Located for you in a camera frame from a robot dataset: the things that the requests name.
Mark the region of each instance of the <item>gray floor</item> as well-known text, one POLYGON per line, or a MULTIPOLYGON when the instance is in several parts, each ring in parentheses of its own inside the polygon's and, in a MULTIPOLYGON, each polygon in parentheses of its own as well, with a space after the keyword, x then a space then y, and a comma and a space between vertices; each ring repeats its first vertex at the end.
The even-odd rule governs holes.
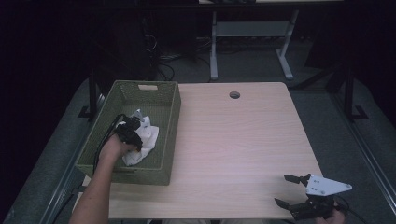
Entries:
MULTIPOLYGON (((249 49, 235 54, 220 54, 219 80, 216 82, 279 81, 293 86, 320 71, 304 67, 311 44, 292 42, 287 59, 295 79, 286 80, 275 53, 279 43, 263 44, 260 49, 249 49)), ((209 61, 208 53, 199 56, 209 61)), ((202 60, 195 63, 181 59, 169 65, 175 69, 174 80, 179 83, 203 83, 209 80, 209 67, 202 60)), ((170 71, 166 68, 163 71, 170 75, 170 71)), ((345 122, 344 115, 337 107, 336 102, 341 98, 342 92, 336 95, 327 93, 324 90, 327 80, 323 78, 303 91, 290 91, 320 169, 325 177, 353 186, 352 191, 341 195, 368 223, 396 223, 396 216, 362 156, 360 144, 357 143, 350 131, 349 123, 345 122)), ((360 131, 389 178, 389 182, 395 186, 396 131, 375 105, 370 92, 359 81, 356 81, 355 87, 355 105, 361 105, 369 119, 356 120, 353 126, 360 131)), ((87 119, 78 118, 80 109, 88 103, 88 83, 85 81, 70 102, 63 119, 15 201, 10 219, 5 223, 39 223, 48 211, 48 204, 54 193, 61 195, 60 200, 64 202, 66 199, 64 192, 70 192, 79 185, 83 174, 74 169, 64 192, 57 190, 64 169, 73 153, 78 150, 81 139, 90 129, 87 119)), ((76 197, 73 197, 66 205, 56 223, 67 223, 75 199, 76 197)), ((112 220, 111 223, 122 223, 122 221, 112 220)), ((360 222, 354 216, 348 215, 346 223, 360 222)))

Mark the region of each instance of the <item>black cable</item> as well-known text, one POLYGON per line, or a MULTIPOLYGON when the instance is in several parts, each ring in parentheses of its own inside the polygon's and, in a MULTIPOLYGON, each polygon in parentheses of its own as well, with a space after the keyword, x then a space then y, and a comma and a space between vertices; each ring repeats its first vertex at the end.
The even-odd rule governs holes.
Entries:
POLYGON ((83 182, 81 182, 81 183, 78 185, 78 187, 74 188, 74 189, 70 192, 70 196, 67 198, 67 200, 64 202, 64 204, 62 205, 62 207, 59 209, 58 213, 56 214, 55 218, 54 218, 53 221, 52 221, 52 224, 55 224, 55 222, 56 222, 56 220, 58 219, 59 215, 60 215, 60 214, 62 213, 62 211, 66 208, 66 206, 70 203, 70 201, 72 200, 73 196, 76 195, 76 192, 77 192, 77 191, 75 191, 75 189, 79 189, 79 187, 82 186, 82 183, 83 183, 83 182))
POLYGON ((164 63, 159 63, 158 65, 159 65, 159 66, 165 66, 165 67, 169 68, 169 69, 172 71, 172 76, 171 76, 171 77, 167 77, 167 76, 165 75, 165 73, 163 72, 163 70, 161 70, 160 68, 158 68, 158 72, 163 76, 163 80, 164 80, 164 81, 172 81, 173 78, 175 77, 175 69, 174 69, 172 66, 170 66, 170 65, 168 65, 168 64, 164 64, 164 63))
POLYGON ((357 217, 362 223, 364 224, 368 224, 368 222, 361 217, 357 212, 355 212, 354 210, 352 210, 349 206, 349 203, 347 202, 347 200, 343 197, 341 197, 340 195, 334 195, 335 197, 341 199, 345 204, 346 204, 346 210, 350 213, 352 213, 355 217, 357 217))
POLYGON ((203 59, 203 58, 201 58, 201 57, 196 57, 196 59, 199 59, 199 60, 201 60, 201 61, 203 61, 204 63, 206 63, 206 65, 207 66, 209 66, 209 68, 210 68, 210 63, 207 61, 207 60, 205 60, 205 59, 203 59))
POLYGON ((110 127, 108 127, 105 136, 102 138, 102 141, 99 144, 99 147, 96 149, 95 156, 93 157, 92 175, 95 174, 95 170, 96 170, 96 167, 99 162, 99 155, 100 155, 100 152, 102 151, 102 147, 105 145, 105 142, 107 141, 107 139, 111 136, 110 135, 111 132, 114 130, 114 128, 116 127, 116 124, 118 123, 118 121, 120 120, 120 118, 122 116, 126 117, 124 114, 119 114, 116 116, 116 118, 111 123, 110 127))
POLYGON ((52 224, 55 224, 56 220, 58 219, 58 216, 62 213, 62 211, 64 210, 64 208, 67 206, 67 204, 70 202, 70 200, 72 200, 74 194, 70 194, 69 198, 66 200, 66 202, 62 205, 61 209, 59 210, 59 212, 56 214, 55 219, 53 219, 52 224))
POLYGON ((368 224, 367 221, 366 221, 363 217, 361 217, 358 213, 356 213, 356 212, 353 211, 352 209, 349 208, 348 211, 349 211, 350 213, 352 213, 353 215, 355 215, 355 217, 357 217, 362 223, 368 224))

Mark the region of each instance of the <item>dark background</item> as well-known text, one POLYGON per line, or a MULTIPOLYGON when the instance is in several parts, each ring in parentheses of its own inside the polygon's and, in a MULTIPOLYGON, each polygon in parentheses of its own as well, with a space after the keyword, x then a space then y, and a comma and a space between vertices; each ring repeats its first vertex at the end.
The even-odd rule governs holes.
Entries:
MULTIPOLYGON (((200 17, 191 11, 147 16, 97 6, 95 1, 0 3, 0 219, 83 80, 94 73, 102 91, 108 91, 114 79, 151 80, 156 59, 146 52, 143 33, 155 34, 161 44, 193 57, 191 41, 210 32, 207 12, 200 17)), ((326 68, 337 62, 350 66, 396 126, 394 8, 395 3, 385 1, 346 1, 325 16, 308 8, 301 11, 293 38, 315 39, 309 66, 326 68)))

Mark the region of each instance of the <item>wooden table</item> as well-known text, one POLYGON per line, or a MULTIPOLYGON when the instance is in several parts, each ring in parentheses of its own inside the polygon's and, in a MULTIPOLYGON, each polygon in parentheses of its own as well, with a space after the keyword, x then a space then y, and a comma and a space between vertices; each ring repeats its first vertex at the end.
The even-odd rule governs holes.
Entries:
POLYGON ((112 184, 109 218, 289 218, 301 203, 283 175, 321 175, 283 83, 179 84, 169 186, 112 184), (231 91, 240 93, 232 99, 231 91))

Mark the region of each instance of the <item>storage bin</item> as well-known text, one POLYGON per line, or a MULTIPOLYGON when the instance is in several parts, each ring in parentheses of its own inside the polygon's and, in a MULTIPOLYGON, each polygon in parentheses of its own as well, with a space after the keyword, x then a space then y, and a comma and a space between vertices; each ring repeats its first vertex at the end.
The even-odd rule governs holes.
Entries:
POLYGON ((96 149, 118 114, 131 116, 141 109, 151 125, 160 128, 155 148, 134 166, 119 159, 112 182, 142 185, 169 185, 180 112, 180 93, 176 82, 124 81, 114 82, 92 130, 83 145, 77 168, 92 177, 96 149))

